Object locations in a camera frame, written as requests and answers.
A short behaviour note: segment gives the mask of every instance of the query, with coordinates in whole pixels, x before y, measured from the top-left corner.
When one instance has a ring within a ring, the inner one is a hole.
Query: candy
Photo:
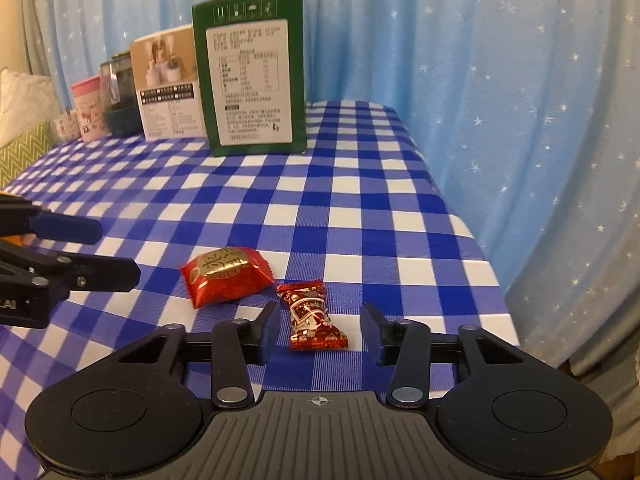
[[[347,336],[331,323],[326,312],[326,290],[321,280],[279,285],[278,296],[289,306],[291,314],[291,349],[340,349],[349,346]]]
[[[246,247],[225,247],[201,254],[180,269],[194,308],[236,300],[273,283],[267,261]]]

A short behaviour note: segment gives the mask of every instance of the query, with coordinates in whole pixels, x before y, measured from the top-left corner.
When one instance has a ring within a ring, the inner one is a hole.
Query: green box
[[[192,14],[211,153],[304,152],[302,0],[211,0]]]

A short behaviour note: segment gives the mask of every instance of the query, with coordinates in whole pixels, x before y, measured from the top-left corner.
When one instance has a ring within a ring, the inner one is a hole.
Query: zigzag pattern
[[[45,121],[0,148],[0,189],[51,149],[49,123]]]

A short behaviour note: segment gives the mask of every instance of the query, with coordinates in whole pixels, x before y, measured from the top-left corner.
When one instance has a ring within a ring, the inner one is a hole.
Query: blue and white tablecloth
[[[73,292],[46,330],[0,328],[0,478],[36,476],[24,413],[43,387],[158,325],[204,332],[220,320],[254,319],[275,298],[268,289],[193,309],[178,268],[226,245],[258,249],[278,280],[325,280],[332,320],[350,341],[348,351],[290,351],[283,312],[270,362],[250,367],[257,391],[384,389],[391,369],[363,353],[365,301],[434,332],[473,323],[517,343],[490,264],[396,113],[366,102],[315,104],[307,131],[305,155],[288,156],[213,158],[194,139],[76,142],[11,183],[9,192],[104,227],[96,246],[35,246],[134,258],[142,278],[126,294]],[[209,396],[207,365],[193,365],[189,386]],[[432,396],[452,386],[451,366],[433,365]]]

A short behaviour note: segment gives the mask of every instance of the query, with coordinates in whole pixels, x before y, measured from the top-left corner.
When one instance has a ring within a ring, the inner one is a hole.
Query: red candy wrapper
[[[349,340],[329,319],[326,289],[321,280],[278,285],[278,296],[289,306],[293,350],[341,349]]]
[[[267,261],[246,247],[204,253],[180,269],[194,308],[237,300],[273,283]]]

